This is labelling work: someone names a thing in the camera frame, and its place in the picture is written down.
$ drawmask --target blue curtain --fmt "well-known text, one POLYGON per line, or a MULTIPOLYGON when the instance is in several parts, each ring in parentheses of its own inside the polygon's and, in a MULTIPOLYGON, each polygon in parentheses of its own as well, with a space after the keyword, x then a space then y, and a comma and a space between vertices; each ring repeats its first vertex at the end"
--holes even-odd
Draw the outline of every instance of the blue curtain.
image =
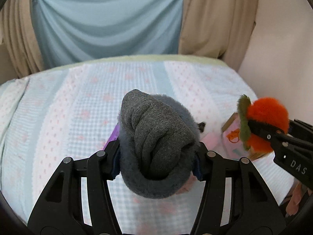
POLYGON ((33 0, 46 68, 135 54, 175 54, 183 0, 33 0))

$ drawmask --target beige curtain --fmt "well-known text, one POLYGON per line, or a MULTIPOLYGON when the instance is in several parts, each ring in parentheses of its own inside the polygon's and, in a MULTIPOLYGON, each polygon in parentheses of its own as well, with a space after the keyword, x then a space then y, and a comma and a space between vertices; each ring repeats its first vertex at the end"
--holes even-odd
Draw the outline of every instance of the beige curtain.
POLYGON ((43 70, 43 60, 31 21, 32 0, 7 0, 0 12, 4 43, 17 75, 43 70))
POLYGON ((178 53, 221 58, 238 70, 257 5, 258 0, 184 0, 178 53))

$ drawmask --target orange plush toy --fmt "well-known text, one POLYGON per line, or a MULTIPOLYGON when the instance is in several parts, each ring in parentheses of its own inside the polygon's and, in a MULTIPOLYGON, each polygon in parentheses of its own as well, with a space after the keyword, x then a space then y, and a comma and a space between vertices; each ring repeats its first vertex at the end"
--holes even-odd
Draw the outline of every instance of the orange plush toy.
POLYGON ((248 127, 249 120, 270 124, 284 133, 288 132, 288 111, 274 98, 260 98, 251 104, 250 99, 243 95, 238 101, 238 114, 240 117, 239 138, 244 143, 246 150, 252 148, 255 153, 262 154, 273 151, 270 142, 251 133, 248 127))

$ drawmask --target bed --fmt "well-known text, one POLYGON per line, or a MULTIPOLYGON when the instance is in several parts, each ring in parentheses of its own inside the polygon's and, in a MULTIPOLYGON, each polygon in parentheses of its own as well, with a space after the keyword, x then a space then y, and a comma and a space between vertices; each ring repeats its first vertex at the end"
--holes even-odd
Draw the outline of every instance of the bed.
MULTIPOLYGON (((25 223, 63 158, 87 158, 102 149, 123 96, 132 89, 181 102, 197 122, 207 123, 202 137, 220 131, 240 95, 257 99, 221 60, 182 55, 100 59, 6 82, 0 87, 1 191, 25 223)), ((254 165, 280 204, 293 177, 273 163, 273 155, 254 165)), ((120 175, 108 186, 123 233, 185 234, 192 228, 204 183, 197 181, 189 192, 163 200, 135 195, 120 175)), ((221 225, 228 223, 227 181, 226 188, 221 225)), ((84 221, 91 224, 85 180, 82 205, 84 221)))

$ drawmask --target metal screw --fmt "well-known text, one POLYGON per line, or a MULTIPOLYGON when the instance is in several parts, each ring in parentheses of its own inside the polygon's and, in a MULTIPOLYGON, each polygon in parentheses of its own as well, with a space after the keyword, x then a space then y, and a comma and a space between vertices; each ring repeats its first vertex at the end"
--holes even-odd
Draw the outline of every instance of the metal screw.
POLYGON ((242 158, 241 159, 241 161, 242 161, 242 163, 244 163, 244 164, 248 164, 249 162, 250 162, 250 160, 248 159, 248 158, 242 158))
POLYGON ((103 150, 100 150, 97 152, 97 156, 101 157, 101 156, 104 156, 105 155, 105 151, 103 150))
POLYGON ((65 164, 67 164, 67 163, 69 163, 69 162, 71 162, 71 158, 70 157, 65 157, 64 159, 63 159, 63 163, 65 163, 65 164))
POLYGON ((216 153, 213 152, 213 151, 208 151, 208 152, 207 152, 207 155, 208 155, 209 157, 215 157, 215 156, 216 156, 216 153))

